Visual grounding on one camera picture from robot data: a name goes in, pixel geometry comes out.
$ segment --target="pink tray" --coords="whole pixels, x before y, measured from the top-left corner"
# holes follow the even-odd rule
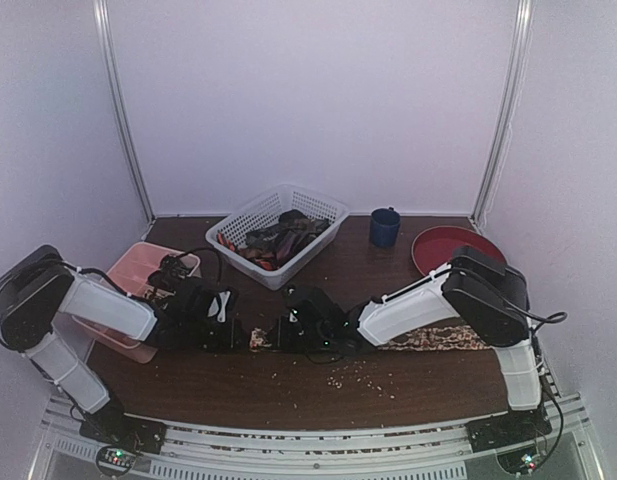
[[[182,252],[152,243],[135,243],[108,271],[108,276],[127,292],[143,296],[151,288],[148,285],[148,276],[159,268],[161,259],[166,255],[180,253]],[[192,267],[190,276],[198,274],[201,263],[199,257],[187,255],[181,260],[187,267]],[[82,318],[72,318],[95,340],[136,362],[148,363],[157,353],[156,348],[128,338],[116,330]]]

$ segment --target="brown table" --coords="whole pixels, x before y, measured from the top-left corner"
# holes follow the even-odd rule
[[[205,245],[218,218],[160,219],[147,241],[186,250]],[[368,217],[347,219],[335,241],[292,280],[316,285],[344,309],[421,277],[410,259],[416,235],[435,225],[470,228],[463,218],[406,217],[393,249],[368,242]],[[215,271],[211,255],[203,272]],[[271,292],[232,267],[224,283],[240,291],[244,326],[269,327],[284,313]],[[128,411],[174,421],[243,428],[337,429],[414,425],[505,410],[492,351],[381,352],[317,366],[304,356],[159,352],[146,365],[96,345],[90,366]]]

